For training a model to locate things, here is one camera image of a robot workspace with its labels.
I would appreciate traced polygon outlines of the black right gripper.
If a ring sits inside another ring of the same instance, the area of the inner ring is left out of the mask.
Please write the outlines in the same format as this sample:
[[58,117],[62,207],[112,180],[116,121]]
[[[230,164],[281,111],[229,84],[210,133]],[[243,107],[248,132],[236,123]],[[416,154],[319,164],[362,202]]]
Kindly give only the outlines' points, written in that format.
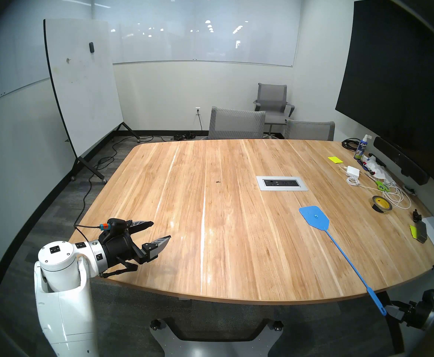
[[406,321],[407,327],[425,329],[427,319],[431,313],[431,301],[392,302],[390,306],[385,306],[387,315],[397,321]]

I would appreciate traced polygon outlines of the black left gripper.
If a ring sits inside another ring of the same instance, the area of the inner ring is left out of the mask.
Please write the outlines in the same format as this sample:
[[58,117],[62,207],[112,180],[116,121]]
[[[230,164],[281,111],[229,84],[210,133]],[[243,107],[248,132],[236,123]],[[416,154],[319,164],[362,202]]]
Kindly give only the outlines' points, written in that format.
[[123,261],[135,260],[138,264],[151,262],[161,253],[171,236],[161,237],[150,243],[145,243],[142,248],[138,248],[132,241],[130,234],[144,231],[154,225],[152,221],[127,221],[127,228],[105,241],[105,237],[110,233],[109,230],[102,231],[99,235],[99,242],[104,250],[107,267],[112,268]]

